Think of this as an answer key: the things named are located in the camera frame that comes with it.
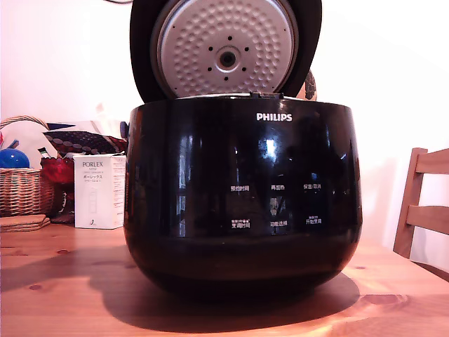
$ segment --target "cable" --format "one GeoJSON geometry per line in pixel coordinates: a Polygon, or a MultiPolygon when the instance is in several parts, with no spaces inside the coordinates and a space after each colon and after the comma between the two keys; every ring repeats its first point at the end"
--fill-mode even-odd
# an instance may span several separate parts
{"type": "Polygon", "coordinates": [[[104,0],[104,1],[112,2],[113,4],[119,5],[128,5],[133,3],[133,0],[104,0]]]}

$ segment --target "white box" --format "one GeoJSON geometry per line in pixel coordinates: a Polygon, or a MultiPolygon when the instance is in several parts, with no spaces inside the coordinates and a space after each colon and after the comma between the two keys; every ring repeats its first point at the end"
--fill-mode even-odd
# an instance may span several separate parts
{"type": "Polygon", "coordinates": [[[74,155],[75,227],[123,226],[126,157],[122,154],[74,155]]]}

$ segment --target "table surface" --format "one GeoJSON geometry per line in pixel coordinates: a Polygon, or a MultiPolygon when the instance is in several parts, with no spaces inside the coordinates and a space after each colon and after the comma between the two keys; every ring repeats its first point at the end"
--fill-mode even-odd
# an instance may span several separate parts
{"type": "Polygon", "coordinates": [[[449,283],[362,241],[304,298],[189,303],[143,276],[123,228],[49,225],[1,235],[1,335],[449,336],[449,283]]]}

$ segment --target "philips logo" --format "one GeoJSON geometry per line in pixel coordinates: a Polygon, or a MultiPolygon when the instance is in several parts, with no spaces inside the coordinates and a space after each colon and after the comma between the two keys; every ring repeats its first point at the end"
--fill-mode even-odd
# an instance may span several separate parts
{"type": "Polygon", "coordinates": [[[256,114],[258,121],[292,121],[292,114],[256,114]]]}

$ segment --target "rice cooker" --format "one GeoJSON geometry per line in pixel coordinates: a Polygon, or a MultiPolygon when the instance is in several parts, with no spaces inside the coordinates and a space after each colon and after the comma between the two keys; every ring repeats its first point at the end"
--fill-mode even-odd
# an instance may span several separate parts
{"type": "Polygon", "coordinates": [[[134,0],[124,231],[179,296],[303,293],[362,226],[351,110],[295,98],[321,0],[134,0]]]}

